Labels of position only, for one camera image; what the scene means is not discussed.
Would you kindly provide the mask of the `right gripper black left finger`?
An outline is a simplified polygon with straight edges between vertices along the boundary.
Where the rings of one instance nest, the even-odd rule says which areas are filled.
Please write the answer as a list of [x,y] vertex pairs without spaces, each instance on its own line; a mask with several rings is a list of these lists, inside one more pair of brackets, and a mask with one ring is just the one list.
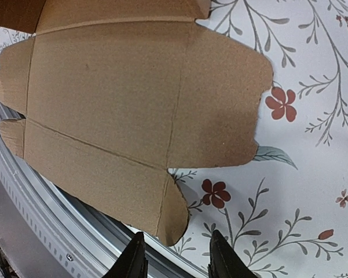
[[112,268],[102,278],[147,278],[148,260],[142,232],[135,233]]

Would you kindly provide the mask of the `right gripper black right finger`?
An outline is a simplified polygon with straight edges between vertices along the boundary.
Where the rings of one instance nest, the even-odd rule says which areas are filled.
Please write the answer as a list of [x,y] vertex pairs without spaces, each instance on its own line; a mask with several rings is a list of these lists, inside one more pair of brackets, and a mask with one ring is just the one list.
[[210,278],[257,278],[236,254],[219,230],[214,230],[210,240]]

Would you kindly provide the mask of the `brown cardboard box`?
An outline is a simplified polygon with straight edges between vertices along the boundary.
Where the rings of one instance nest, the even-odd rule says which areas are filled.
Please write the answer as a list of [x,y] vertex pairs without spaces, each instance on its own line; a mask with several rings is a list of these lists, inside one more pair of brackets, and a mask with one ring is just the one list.
[[253,159],[270,61],[195,23],[209,1],[0,1],[30,34],[0,53],[12,154],[69,194],[176,244],[187,202],[170,168]]

